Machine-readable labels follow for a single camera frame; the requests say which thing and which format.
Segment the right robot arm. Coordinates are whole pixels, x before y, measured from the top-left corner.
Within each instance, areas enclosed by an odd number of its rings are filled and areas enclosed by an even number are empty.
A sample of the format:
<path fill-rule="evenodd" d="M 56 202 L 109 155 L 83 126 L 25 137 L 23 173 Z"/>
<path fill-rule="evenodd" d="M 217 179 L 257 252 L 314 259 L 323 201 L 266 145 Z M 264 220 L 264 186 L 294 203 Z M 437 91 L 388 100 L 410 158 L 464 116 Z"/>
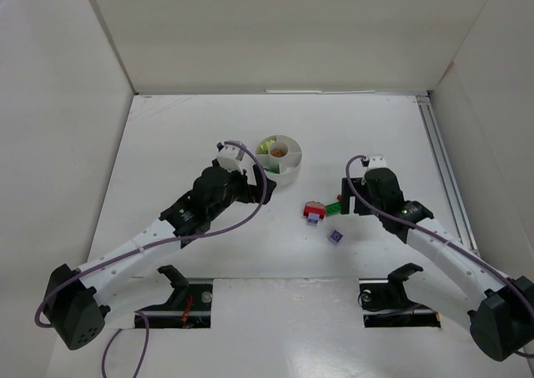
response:
<path fill-rule="evenodd" d="M 511 355 L 531 359 L 533 283 L 513 279 L 489 265 L 449 234 L 422 203 L 408 200 L 380 156 L 364 156 L 363 176 L 341 181 L 342 214 L 375 216 L 382 228 L 425 256 L 444 276 L 407 263 L 380 283 L 361 285 L 360 304 L 371 312 L 424 305 L 466 329 L 478 348 L 495 361 Z"/>

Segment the lime green lego brick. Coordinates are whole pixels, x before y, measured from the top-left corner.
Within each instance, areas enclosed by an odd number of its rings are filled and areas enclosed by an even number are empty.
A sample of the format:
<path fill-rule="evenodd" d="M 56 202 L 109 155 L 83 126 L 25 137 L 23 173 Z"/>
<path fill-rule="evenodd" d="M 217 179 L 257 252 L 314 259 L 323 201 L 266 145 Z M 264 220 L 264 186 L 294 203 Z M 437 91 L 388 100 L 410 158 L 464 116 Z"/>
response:
<path fill-rule="evenodd" d="M 267 154 L 270 151 L 270 146 L 274 143 L 274 140 L 265 140 L 260 143 L 257 148 L 258 154 Z"/>

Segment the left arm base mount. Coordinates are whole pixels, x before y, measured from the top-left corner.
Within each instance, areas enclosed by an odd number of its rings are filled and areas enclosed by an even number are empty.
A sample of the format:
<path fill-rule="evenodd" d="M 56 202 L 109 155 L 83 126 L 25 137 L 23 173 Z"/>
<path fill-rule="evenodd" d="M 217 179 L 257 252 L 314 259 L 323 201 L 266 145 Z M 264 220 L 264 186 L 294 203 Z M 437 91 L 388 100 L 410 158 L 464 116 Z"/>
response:
<path fill-rule="evenodd" d="M 211 326 L 212 279 L 186 278 L 172 265 L 159 267 L 155 278 L 170 294 L 140 310 L 151 328 L 192 330 Z"/>

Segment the dark green lego brick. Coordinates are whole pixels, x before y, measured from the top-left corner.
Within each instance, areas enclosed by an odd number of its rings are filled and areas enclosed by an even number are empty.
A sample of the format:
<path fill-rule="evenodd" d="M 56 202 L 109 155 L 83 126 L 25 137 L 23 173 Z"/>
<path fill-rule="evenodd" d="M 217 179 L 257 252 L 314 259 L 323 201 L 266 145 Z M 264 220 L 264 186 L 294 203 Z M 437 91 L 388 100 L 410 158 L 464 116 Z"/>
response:
<path fill-rule="evenodd" d="M 265 170 L 271 174 L 278 174 L 280 172 L 280 168 L 278 166 L 269 166 Z"/>

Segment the brown lego plate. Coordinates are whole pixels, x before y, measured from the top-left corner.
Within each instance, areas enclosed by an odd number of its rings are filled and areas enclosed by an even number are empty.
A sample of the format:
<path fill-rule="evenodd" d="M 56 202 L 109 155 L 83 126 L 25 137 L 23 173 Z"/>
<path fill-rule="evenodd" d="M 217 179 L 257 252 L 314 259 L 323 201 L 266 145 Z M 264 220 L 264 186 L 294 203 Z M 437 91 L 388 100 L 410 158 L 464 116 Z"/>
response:
<path fill-rule="evenodd" d="M 269 154 L 277 159 L 285 157 L 288 152 L 287 144 L 280 141 L 275 141 L 269 147 Z"/>

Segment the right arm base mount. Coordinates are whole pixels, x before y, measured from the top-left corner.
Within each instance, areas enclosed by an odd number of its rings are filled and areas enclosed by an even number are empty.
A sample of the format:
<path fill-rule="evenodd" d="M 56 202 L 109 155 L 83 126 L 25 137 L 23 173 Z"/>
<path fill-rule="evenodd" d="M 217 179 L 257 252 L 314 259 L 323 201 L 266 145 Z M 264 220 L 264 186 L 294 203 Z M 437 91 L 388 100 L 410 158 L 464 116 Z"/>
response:
<path fill-rule="evenodd" d="M 419 265 L 409 263 L 390 272 L 386 278 L 359 279 L 358 304 L 365 328 L 441 328 L 439 315 L 408 298 L 404 283 Z"/>

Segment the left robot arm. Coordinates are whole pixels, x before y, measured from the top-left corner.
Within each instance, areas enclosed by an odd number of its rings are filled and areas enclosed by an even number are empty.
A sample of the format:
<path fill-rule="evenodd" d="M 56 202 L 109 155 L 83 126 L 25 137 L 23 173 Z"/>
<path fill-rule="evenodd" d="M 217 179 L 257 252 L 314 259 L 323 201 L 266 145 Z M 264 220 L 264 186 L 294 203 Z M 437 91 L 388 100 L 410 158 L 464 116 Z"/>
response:
<path fill-rule="evenodd" d="M 49 277 L 43 313 L 67 348 L 86 346 L 123 315 L 153 305 L 181 305 L 189 282 L 161 259 L 203 237 L 233 203 L 268 204 L 277 184 L 261 167 L 253 171 L 256 182 L 249 184 L 243 171 L 210 166 L 133 239 L 75 269 L 57 267 Z"/>

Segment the green lego plate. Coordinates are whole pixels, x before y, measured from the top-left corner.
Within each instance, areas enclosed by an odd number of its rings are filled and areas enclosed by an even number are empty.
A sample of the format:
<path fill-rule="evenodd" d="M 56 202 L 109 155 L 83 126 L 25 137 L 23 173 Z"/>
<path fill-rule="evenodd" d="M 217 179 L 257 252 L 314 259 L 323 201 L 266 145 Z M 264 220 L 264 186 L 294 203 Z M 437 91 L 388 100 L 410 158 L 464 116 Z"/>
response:
<path fill-rule="evenodd" d="M 340 202 L 335 202 L 332 204 L 328 204 L 325 206 L 325 216 L 330 217 L 337 214 L 340 214 L 341 211 L 341 204 Z"/>

